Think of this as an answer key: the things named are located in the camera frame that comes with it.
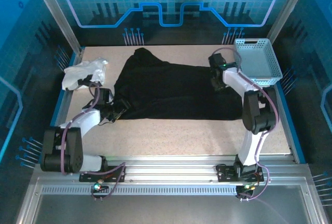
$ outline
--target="table surface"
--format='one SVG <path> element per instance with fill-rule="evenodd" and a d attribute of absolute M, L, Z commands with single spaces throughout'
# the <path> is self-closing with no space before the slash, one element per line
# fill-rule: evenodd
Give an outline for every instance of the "table surface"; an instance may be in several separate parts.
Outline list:
<path fill-rule="evenodd" d="M 232 45 L 199 46 L 146 46 L 163 61 L 193 66 L 209 66 L 208 57 L 220 47 Z M 114 92 L 114 84 L 136 46 L 86 47 L 83 60 L 98 57 L 108 59 L 103 87 Z M 222 50 L 227 62 L 234 60 L 232 51 Z M 71 120 L 91 100 L 88 89 L 74 91 L 67 114 Z M 104 156 L 153 155 L 235 155 L 244 138 L 242 120 L 118 120 L 113 124 L 93 127 L 83 138 L 84 153 Z M 288 143 L 279 123 L 262 148 L 262 153 L 290 153 Z"/>

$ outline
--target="plastic basket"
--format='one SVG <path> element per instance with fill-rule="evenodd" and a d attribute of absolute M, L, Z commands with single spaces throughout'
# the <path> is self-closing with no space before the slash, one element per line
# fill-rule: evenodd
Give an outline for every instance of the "plastic basket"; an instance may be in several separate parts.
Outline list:
<path fill-rule="evenodd" d="M 274 85 L 282 78 L 279 63 L 269 39 L 235 39 L 235 47 L 242 58 L 242 72 L 258 85 Z M 237 64 L 240 62 L 237 55 L 235 61 Z"/>

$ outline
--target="black cloth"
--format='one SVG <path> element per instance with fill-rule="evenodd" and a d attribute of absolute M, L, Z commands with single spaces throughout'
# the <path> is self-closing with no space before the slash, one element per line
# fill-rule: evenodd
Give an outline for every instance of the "black cloth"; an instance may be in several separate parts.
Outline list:
<path fill-rule="evenodd" d="M 114 101 L 131 107 L 120 119 L 236 120 L 241 97 L 232 89 L 215 92 L 209 67 L 171 64 L 136 49 L 115 83 Z"/>

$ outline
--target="aluminum frame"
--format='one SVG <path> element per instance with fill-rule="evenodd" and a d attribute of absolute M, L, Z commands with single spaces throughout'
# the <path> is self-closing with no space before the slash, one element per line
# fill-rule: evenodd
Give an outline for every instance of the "aluminum frame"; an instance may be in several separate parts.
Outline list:
<path fill-rule="evenodd" d="M 237 184 L 218 183 L 215 165 L 219 163 L 232 164 L 234 158 L 234 156 L 119 157 L 109 161 L 109 164 L 119 164 L 122 161 L 127 163 L 126 179 L 124 183 L 119 184 L 121 187 L 230 186 Z M 311 223 L 328 223 L 307 164 L 294 163 L 291 155 L 261 156 L 260 160 L 270 170 L 270 185 L 300 186 Z M 43 193 L 43 188 L 56 186 L 63 188 L 59 191 L 59 194 L 62 195 L 81 194 L 65 193 L 64 191 L 68 186 L 92 185 L 92 183 L 80 183 L 78 178 L 79 174 L 62 176 L 60 173 L 42 172 L 40 167 L 37 166 L 16 223 L 33 223 L 38 214 L 41 195 L 47 194 L 46 192 Z"/>
<path fill-rule="evenodd" d="M 68 23 L 64 13 L 62 12 L 60 5 L 58 4 L 57 0 L 44 0 L 47 8 L 51 12 L 52 16 L 54 17 L 55 21 L 57 22 L 60 30 L 62 31 L 64 37 L 67 39 L 69 45 L 71 46 L 72 50 L 80 55 L 81 53 L 81 46 L 70 26 Z"/>
<path fill-rule="evenodd" d="M 287 0 L 287 3 L 280 11 L 279 15 L 277 16 L 271 30 L 269 31 L 267 38 L 270 39 L 271 43 L 273 44 L 276 40 L 277 36 L 279 35 L 279 32 L 281 31 L 282 27 L 286 23 L 289 15 L 294 10 L 294 7 L 296 3 L 299 0 Z"/>

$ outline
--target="white plastic bag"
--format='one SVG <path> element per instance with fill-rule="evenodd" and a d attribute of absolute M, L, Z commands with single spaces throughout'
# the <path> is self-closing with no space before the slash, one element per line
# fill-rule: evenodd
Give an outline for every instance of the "white plastic bag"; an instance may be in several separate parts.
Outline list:
<path fill-rule="evenodd" d="M 86 88 L 87 86 L 79 86 L 78 80 L 84 80 L 87 76 L 92 75 L 90 81 L 105 83 L 106 64 L 108 61 L 104 58 L 96 60 L 82 61 L 81 63 L 65 68 L 64 78 L 62 80 L 62 90 L 75 90 L 78 88 Z"/>

